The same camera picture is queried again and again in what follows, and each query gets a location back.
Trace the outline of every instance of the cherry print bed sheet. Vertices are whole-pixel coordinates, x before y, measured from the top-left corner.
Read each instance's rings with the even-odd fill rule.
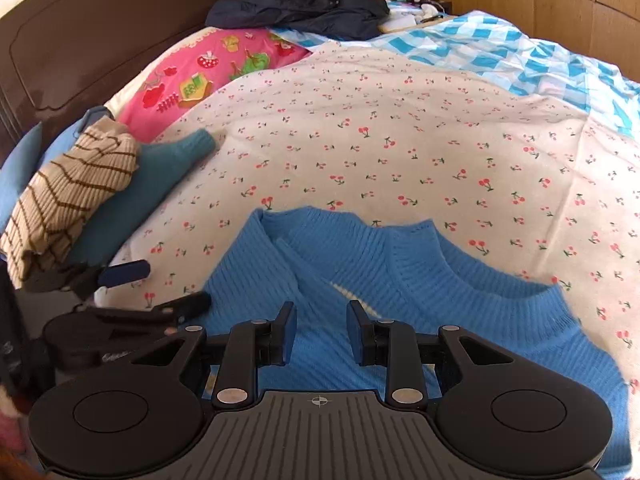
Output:
[[[199,290],[254,208],[313,205],[376,226],[433,218],[491,266],[557,283],[618,362],[640,446],[640,147],[552,97],[335,43],[233,81],[158,138],[205,127],[220,144],[116,261],[144,282],[101,304]],[[640,476],[638,461],[632,472]]]

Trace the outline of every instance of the ribbed gray plate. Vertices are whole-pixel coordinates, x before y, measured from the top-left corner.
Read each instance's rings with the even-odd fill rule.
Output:
[[[185,456],[140,480],[495,480],[439,441],[418,413],[372,392],[267,392],[217,415]],[[592,470],[572,480],[597,480]]]

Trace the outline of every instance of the dark brown headboard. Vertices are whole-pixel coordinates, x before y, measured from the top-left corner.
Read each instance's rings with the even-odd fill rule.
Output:
[[[47,144],[176,41],[216,0],[24,0],[0,19],[0,164],[44,121]]]

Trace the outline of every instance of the ribbed sweater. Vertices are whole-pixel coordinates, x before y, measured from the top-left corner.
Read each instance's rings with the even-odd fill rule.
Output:
[[[492,269],[431,221],[375,228],[353,214],[310,207],[256,210],[204,290],[214,301],[200,319],[209,334],[249,319],[274,319],[284,301],[295,303],[291,361],[261,368],[260,389],[376,388],[384,396],[385,369],[353,360],[346,305],[358,299],[373,319],[401,320],[421,333],[460,325],[588,386],[614,421],[598,473],[622,480],[629,471],[626,384],[613,359],[582,332],[560,288]],[[434,375],[425,370],[428,393],[437,397]]]

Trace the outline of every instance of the silver screw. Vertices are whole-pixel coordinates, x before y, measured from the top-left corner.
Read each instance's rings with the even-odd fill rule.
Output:
[[[422,394],[413,388],[400,388],[394,391],[391,397],[395,402],[400,402],[401,404],[415,404],[422,400]]]
[[[237,404],[246,400],[249,394],[240,388],[226,388],[218,392],[218,400],[225,404]]]

